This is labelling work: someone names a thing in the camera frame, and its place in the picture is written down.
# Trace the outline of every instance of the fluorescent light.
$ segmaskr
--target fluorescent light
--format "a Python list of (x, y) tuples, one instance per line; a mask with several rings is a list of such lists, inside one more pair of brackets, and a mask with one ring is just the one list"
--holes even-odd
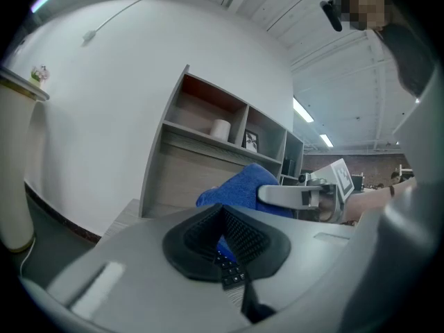
[(321, 138), (323, 139), (323, 141), (325, 142), (325, 144), (327, 144), (327, 146), (329, 148), (333, 147), (333, 144), (331, 143), (331, 141), (328, 139), (327, 135), (320, 135)]
[(311, 117), (307, 111), (302, 107), (302, 105), (293, 98), (293, 109), (300, 114), (300, 116), (306, 121), (306, 122), (313, 122), (313, 117)]
[(37, 11), (38, 9), (40, 9), (42, 7), (42, 5), (44, 3), (46, 3), (48, 0), (37, 0), (32, 6), (31, 6), (31, 11), (34, 13), (35, 11)]

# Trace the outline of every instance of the blue cloth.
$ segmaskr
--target blue cloth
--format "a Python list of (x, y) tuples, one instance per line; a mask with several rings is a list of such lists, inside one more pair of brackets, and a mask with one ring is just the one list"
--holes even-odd
[[(221, 203), (222, 205), (244, 206), (252, 210), (293, 218), (291, 211), (288, 209), (258, 201), (256, 197), (257, 188), (262, 185), (279, 185), (279, 182), (268, 170), (253, 163), (246, 166), (240, 173), (227, 180), (220, 187), (207, 190), (201, 194), (196, 201), (196, 207)], [(234, 255), (228, 249), (224, 238), (219, 241), (217, 250), (222, 255), (235, 261)]]

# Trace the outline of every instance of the white ceiling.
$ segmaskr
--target white ceiling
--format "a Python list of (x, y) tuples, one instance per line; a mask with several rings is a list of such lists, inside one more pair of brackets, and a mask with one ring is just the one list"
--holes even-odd
[[(50, 0), (33, 21), (86, 1)], [(295, 113), (293, 131), (306, 153), (400, 153), (392, 132), (414, 98), (400, 87), (392, 57), (373, 32), (334, 31), (322, 0), (210, 1), (253, 21), (288, 51), (293, 93), (315, 120), (306, 123)], [(334, 148), (324, 145), (323, 133)]]

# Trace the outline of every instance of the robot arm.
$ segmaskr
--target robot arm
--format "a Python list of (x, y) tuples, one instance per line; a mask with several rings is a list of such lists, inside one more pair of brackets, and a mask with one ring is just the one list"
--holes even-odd
[(328, 222), (341, 221), (345, 202), (354, 190), (343, 159), (311, 174), (302, 174), (298, 180), (298, 186), (263, 185), (257, 190), (257, 197), (270, 205), (295, 210), (317, 210), (322, 195), (329, 196), (333, 205)]

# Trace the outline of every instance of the cabinet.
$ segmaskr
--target cabinet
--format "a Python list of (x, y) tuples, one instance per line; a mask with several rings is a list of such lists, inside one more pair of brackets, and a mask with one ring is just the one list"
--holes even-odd
[[(297, 160), (296, 172), (302, 166), (303, 143), (295, 135), (252, 105), (188, 71), (186, 66), (155, 134), (142, 186), (141, 217), (194, 207), (201, 193), (253, 162), (278, 180), (285, 155)], [(226, 142), (210, 136), (216, 119), (231, 124)], [(242, 147), (245, 130), (258, 136), (258, 152)]]

